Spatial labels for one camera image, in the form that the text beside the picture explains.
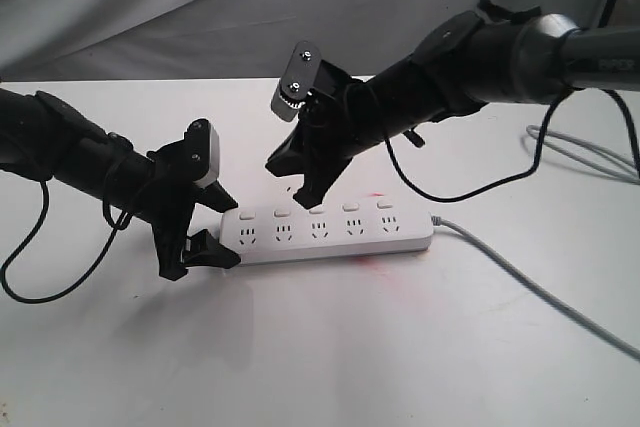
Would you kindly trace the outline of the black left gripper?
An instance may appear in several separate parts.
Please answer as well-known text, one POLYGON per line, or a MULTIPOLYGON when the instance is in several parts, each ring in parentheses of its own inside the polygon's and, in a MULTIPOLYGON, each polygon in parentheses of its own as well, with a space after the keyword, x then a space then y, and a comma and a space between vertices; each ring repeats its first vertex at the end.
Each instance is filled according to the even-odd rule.
POLYGON ((210 171, 210 123, 193 121, 182 139, 150 151, 148 157, 154 172, 143 201, 151 219, 159 275, 180 279, 186 275, 186 267, 231 269, 239 265, 240 256, 208 230, 186 237, 197 195, 198 204, 217 213, 238 207, 218 181, 201 189, 210 171))

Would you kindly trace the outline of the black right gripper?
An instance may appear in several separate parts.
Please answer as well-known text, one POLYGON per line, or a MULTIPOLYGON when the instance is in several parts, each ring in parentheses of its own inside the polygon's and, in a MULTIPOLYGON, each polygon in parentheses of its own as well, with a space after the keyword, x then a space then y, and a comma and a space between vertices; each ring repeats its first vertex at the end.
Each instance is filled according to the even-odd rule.
POLYGON ((299 122, 266 161, 266 170, 275 177, 304 176, 293 195, 303 208, 319 206, 351 158, 368 147, 348 100, 362 84, 322 60, 299 122))

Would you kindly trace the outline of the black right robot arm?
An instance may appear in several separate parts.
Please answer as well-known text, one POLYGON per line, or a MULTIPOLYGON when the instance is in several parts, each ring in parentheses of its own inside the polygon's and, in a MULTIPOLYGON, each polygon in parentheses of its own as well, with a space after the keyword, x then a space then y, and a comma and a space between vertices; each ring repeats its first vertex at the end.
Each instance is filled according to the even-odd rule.
POLYGON ((312 208, 355 156, 397 135, 422 146, 420 124, 470 116, 490 103, 555 110, 579 90, 618 99, 638 87, 637 28, 586 29, 561 14, 481 0, 365 81, 323 59, 313 44, 298 43, 271 101, 294 128, 266 168, 301 176, 295 201, 312 208))

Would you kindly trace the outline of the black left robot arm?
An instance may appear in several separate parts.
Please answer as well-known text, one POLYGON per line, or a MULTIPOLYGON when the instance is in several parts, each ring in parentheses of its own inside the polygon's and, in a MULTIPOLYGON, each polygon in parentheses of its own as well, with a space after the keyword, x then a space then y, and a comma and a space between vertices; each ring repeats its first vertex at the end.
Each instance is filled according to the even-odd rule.
POLYGON ((225 213, 237 203, 220 185, 220 142, 206 119, 182 139, 140 154, 61 99, 1 92, 1 167, 33 181, 56 179, 148 223, 159 274, 178 280, 191 267, 229 269, 240 257, 209 231, 188 233, 194 209, 225 213))

